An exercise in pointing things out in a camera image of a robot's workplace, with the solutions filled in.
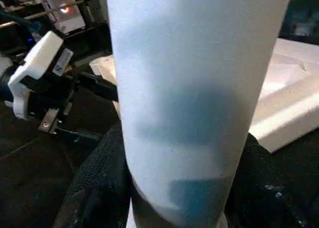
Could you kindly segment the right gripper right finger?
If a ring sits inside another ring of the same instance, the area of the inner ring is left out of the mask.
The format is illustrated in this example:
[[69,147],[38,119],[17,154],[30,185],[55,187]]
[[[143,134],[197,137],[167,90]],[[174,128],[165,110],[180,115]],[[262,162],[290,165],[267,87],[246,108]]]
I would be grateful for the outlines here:
[[319,136],[271,154],[248,135],[225,213],[233,228],[317,228]]

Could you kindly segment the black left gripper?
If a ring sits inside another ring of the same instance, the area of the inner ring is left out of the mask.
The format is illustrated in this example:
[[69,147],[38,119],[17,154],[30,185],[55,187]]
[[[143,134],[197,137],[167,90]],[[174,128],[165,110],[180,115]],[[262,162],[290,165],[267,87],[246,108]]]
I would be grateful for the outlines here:
[[[71,98],[74,93],[74,77],[66,74],[66,68],[72,62],[73,52],[66,47],[59,49],[58,53],[45,66],[44,74],[36,79],[27,75],[21,83],[27,87],[28,118],[40,120],[39,129],[54,134],[66,143],[98,144],[102,135],[85,130],[70,131],[56,128],[63,121],[68,106],[72,105]],[[90,73],[79,74],[79,86],[86,88],[95,95],[106,100],[118,102],[117,86],[103,77]]]

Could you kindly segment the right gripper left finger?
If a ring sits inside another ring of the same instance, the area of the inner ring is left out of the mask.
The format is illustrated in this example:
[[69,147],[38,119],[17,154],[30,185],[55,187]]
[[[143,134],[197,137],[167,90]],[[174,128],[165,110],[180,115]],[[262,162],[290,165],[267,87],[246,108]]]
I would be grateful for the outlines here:
[[126,227],[130,186],[122,127],[115,124],[79,167],[57,214],[56,227]]

